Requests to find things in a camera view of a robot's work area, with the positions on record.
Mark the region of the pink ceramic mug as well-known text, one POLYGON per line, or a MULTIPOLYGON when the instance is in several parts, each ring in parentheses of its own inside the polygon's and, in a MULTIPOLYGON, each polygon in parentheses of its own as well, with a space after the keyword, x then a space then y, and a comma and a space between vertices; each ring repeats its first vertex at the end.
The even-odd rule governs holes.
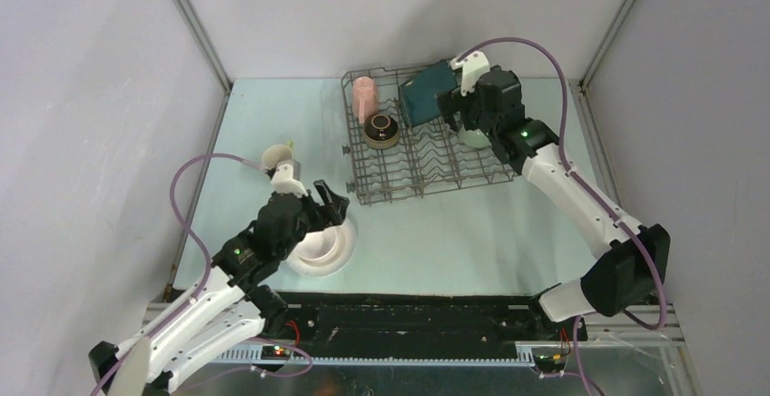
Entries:
POLYGON ((359 124, 364 125, 369 118, 379 111, 378 94, 378 87, 372 78, 362 76, 353 81, 352 109, 359 124))

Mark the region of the white scalloped plate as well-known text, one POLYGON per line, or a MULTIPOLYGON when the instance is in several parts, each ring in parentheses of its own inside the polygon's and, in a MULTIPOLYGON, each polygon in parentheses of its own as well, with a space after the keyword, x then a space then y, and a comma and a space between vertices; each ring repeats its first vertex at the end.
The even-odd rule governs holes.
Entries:
POLYGON ((337 242, 333 250, 318 261, 306 261, 292 250, 286 263, 299 275, 321 278, 332 275, 344 267, 351 259, 357 241, 357 232, 351 219, 346 219, 340 226, 332 226, 337 229, 337 242))

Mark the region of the light green ceramic mug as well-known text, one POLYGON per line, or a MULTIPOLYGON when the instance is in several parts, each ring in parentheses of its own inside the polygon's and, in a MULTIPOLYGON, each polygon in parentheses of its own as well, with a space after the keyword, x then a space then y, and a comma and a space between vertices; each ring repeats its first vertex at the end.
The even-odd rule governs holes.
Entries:
POLYGON ((262 166, 265 170, 273 170, 281 162, 294 158, 293 142, 275 144, 262 153, 262 166))

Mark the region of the light green bowl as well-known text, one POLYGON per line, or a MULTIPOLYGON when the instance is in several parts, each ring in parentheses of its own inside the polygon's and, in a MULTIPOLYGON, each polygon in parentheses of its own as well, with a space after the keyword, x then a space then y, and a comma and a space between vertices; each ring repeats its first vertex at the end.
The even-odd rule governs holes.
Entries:
POLYGON ((479 129, 460 129, 458 131, 458 138, 463 144, 473 149, 486 149, 491 146, 488 137, 479 129))

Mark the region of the brown glazed bowl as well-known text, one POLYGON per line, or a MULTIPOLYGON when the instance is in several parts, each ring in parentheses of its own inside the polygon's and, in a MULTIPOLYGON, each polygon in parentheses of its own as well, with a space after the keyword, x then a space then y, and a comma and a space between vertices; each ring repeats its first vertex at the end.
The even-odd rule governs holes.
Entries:
POLYGON ((364 124, 362 139, 371 149, 390 149, 399 142, 399 124, 388 114, 374 114, 364 124))

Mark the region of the pale pink bowl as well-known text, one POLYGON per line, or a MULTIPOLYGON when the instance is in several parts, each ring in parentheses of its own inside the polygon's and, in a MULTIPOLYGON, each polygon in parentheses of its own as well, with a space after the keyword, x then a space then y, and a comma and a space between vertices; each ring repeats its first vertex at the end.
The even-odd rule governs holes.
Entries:
POLYGON ((329 254, 337 242, 337 229, 325 229, 322 232, 308 233, 297 245, 294 252, 306 261, 318 261, 329 254))

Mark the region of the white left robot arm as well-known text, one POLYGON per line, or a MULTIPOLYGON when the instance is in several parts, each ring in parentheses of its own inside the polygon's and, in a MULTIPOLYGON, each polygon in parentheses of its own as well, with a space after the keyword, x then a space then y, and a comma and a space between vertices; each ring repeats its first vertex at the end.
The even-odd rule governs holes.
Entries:
POLYGON ((313 185, 319 202, 304 187, 276 186, 256 219, 224 243, 190 289, 131 338, 94 346, 88 354, 92 393, 170 394, 233 345, 283 334, 288 304, 266 280, 312 235, 351 227, 349 199, 323 180, 313 185))

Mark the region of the dark teal square plate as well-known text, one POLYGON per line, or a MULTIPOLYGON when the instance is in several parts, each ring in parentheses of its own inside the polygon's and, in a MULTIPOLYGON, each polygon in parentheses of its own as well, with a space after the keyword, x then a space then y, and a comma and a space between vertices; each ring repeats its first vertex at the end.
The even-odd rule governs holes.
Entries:
POLYGON ((439 118, 437 97, 458 86, 448 60, 431 64, 401 83, 400 101, 407 126, 417 127, 439 118))

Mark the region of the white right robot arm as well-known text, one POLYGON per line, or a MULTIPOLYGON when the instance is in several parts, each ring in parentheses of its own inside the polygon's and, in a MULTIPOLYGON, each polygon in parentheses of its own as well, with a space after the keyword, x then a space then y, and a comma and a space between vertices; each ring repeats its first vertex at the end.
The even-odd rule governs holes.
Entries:
POLYGON ((569 318, 612 317, 652 292, 661 293, 670 235, 659 224, 643 225, 582 177, 558 135, 527 116, 522 97, 518 77, 495 66, 470 90, 456 87, 438 94, 437 103, 451 130, 480 130, 501 163, 570 219, 596 259, 580 278, 537 298, 528 327, 537 338, 550 340, 569 318))

